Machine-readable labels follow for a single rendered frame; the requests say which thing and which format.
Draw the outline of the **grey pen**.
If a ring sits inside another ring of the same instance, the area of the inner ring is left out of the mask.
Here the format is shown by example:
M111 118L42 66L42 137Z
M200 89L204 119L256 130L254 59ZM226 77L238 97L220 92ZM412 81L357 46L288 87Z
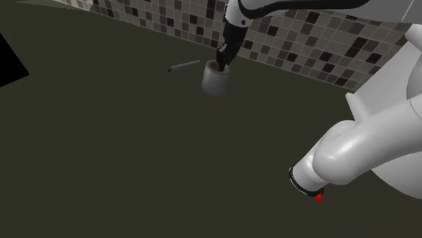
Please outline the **grey pen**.
M200 63L199 60L195 60L192 62L187 62L187 63L183 63L183 64L178 64L178 65L174 65L169 67L169 69L167 70L167 72L175 72L175 71L179 71L179 70L186 70L186 69L190 69L196 65L198 65Z

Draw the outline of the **grey cup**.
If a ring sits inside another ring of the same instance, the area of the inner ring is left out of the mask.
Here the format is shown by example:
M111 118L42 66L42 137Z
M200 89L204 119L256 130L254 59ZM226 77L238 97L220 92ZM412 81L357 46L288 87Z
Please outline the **grey cup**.
M202 91L211 96L219 96L225 92L231 74L230 66L226 65L223 71L218 71L215 60L206 62L201 82Z

